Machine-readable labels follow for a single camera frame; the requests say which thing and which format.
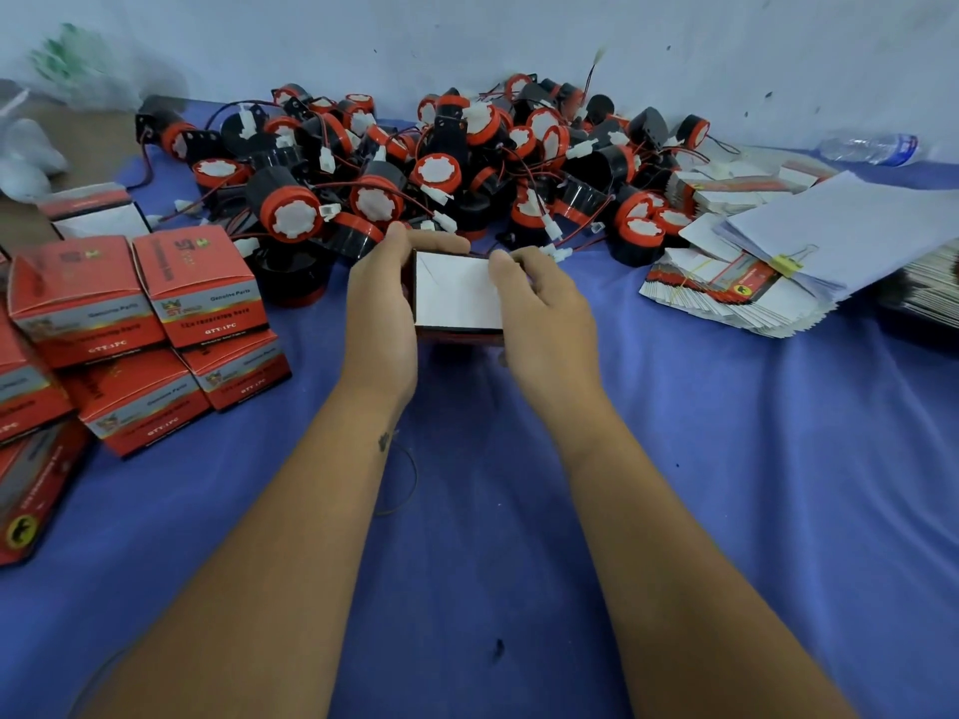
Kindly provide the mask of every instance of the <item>blue fabric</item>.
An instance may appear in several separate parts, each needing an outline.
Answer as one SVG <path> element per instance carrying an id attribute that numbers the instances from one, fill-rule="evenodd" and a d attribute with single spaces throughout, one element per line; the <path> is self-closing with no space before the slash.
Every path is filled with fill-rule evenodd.
<path id="1" fill-rule="evenodd" d="M 145 211 L 195 196 L 186 168 L 154 161 Z M 868 171 L 959 187 L 954 167 Z M 959 715 L 959 361 L 864 306 L 774 341 L 640 297 L 644 270 L 602 245 L 563 266 L 619 413 L 863 715 Z M 292 380 L 126 463 L 100 449 L 38 555 L 0 573 L 0 715 L 62 716 L 244 514 L 335 382 L 346 274 L 309 308 L 270 309 Z M 496 356 L 423 350 L 397 437 L 419 486 L 370 528 L 334 717 L 630 715 L 559 462 Z M 380 508 L 412 482 L 394 449 Z"/>

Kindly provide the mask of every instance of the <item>white wall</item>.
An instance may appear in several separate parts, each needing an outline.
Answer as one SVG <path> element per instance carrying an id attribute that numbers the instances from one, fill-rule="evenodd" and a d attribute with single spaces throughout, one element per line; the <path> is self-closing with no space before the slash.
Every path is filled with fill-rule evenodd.
<path id="1" fill-rule="evenodd" d="M 68 21 L 145 47 L 193 97 L 294 81 L 409 117 L 426 92 L 484 90 L 509 71 L 582 84 L 606 45 L 593 91 L 628 113 L 696 113 L 740 143 L 906 130 L 959 162 L 959 0 L 154 1 L 5 4 L 0 69 Z"/>

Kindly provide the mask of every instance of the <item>plastic bag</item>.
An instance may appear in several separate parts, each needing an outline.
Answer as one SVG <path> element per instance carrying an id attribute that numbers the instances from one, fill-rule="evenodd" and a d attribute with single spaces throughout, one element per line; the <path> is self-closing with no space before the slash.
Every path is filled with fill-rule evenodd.
<path id="1" fill-rule="evenodd" d="M 80 111 L 135 111 L 143 102 L 136 55 L 75 24 L 27 55 L 14 80 Z"/>

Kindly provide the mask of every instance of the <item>forearm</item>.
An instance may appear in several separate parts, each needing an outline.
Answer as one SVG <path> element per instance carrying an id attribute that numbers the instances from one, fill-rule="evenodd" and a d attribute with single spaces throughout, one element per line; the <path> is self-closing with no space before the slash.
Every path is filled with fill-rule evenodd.
<path id="1" fill-rule="evenodd" d="M 608 401 L 584 411 L 589 428 L 555 420 L 551 430 L 637 714 L 853 716 Z"/>
<path id="2" fill-rule="evenodd" d="M 84 716 L 325 716 L 397 418 L 338 386 Z"/>

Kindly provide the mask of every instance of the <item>hand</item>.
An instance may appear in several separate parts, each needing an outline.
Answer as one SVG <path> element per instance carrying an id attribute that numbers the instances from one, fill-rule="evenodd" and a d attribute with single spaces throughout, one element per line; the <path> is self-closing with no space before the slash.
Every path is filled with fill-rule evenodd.
<path id="1" fill-rule="evenodd" d="M 393 222 L 383 241 L 353 265 L 346 290 L 341 384 L 383 401 L 395 418 L 416 389 L 414 314 L 400 285 L 400 270 L 414 249 L 466 254 L 470 243 Z"/>
<path id="2" fill-rule="evenodd" d="M 506 363 L 529 405 L 556 434 L 558 423 L 581 416 L 597 398 L 605 401 L 589 303 L 535 247 L 512 257 L 493 251 L 489 277 L 499 292 Z"/>

